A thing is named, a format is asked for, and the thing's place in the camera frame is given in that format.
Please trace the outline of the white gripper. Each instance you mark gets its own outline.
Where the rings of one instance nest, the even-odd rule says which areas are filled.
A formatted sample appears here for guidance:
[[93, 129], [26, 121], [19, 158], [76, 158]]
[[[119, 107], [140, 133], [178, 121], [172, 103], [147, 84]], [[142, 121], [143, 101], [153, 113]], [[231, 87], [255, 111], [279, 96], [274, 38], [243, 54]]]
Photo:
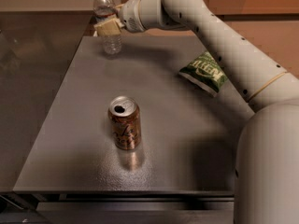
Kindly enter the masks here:
[[116, 5], [114, 8], [119, 10], [120, 18], [112, 18], [105, 21], [100, 21], [94, 25], [95, 31], [100, 36], [119, 35], [121, 33], [121, 22], [124, 28], [130, 33], [142, 33], [145, 31], [140, 15], [139, 6], [141, 0], [128, 0], [124, 4]]

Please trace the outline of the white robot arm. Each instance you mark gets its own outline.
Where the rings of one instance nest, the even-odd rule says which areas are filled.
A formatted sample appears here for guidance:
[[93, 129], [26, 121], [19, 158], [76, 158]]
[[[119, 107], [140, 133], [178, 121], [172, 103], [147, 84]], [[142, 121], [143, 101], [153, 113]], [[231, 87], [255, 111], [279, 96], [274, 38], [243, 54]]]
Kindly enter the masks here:
[[237, 147], [234, 224], [299, 224], [299, 79], [216, 17], [204, 0], [129, 0], [101, 35], [193, 31], [253, 110]]

